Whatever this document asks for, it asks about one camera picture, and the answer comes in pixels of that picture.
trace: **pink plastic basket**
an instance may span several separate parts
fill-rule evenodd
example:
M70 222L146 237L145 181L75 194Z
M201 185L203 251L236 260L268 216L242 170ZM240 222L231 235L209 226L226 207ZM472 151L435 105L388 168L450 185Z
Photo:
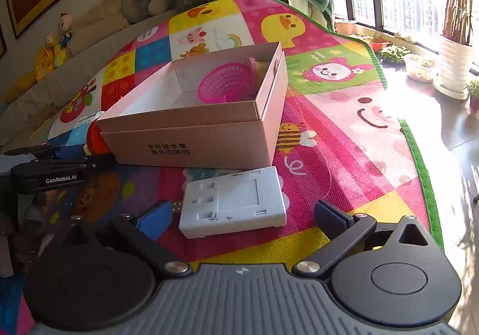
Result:
M240 101L251 91L251 68L232 62L209 73L198 88L198 98L207 104Z

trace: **metal bolt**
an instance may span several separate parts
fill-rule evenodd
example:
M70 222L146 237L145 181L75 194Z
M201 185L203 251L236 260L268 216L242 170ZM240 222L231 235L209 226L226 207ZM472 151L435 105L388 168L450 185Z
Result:
M301 261L296 263L296 269L301 273L313 274L319 271L320 268L321 267L316 262L312 261Z
M180 262L180 261L173 261L173 262L168 262L165 265L165 269L167 272L170 272L172 274L181 274L187 271L190 268L190 266L185 263L185 262Z

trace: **white flower pot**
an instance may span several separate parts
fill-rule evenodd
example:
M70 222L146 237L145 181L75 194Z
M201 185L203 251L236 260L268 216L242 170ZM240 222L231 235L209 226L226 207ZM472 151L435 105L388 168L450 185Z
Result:
M468 98L468 93L464 89L468 81L473 56L473 47L460 45L441 37L439 77L434 81L435 88L456 99L465 100Z

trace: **play mat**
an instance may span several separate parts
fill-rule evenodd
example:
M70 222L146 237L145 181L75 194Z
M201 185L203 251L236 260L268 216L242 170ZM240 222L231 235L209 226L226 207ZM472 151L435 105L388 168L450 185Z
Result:
M49 139L65 144L70 138L74 144L71 130L81 118L106 111L171 60L277 41L286 54L289 77L274 158L287 225L188 240L178 229L176 214L159 243L194 266L284 262L291 268L328 241L312 218L314 203L325 199L379 222L414 214L442 244L427 170L407 124L388 113L386 80L369 46L328 32L277 0L219 0L145 32L65 106ZM174 145L161 148L166 154L174 151ZM182 200L187 182L229 172L118 166L84 187L49 192L44 212L50 223L72 213L104 222L162 198ZM0 285L2 293L15 297L2 311L3 330L20 334L31 325L21 279Z

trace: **gray ribbed surface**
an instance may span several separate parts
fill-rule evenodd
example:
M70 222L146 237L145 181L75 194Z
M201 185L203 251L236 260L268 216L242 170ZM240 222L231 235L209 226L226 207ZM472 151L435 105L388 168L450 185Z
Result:
M132 319L88 334L404 335L404 332L374 328L347 316L331 301L320 282L294 277L283 265L202 265L193 277L166 281L155 300ZM63 332L37 325L30 333ZM409 333L457 334L445 324Z

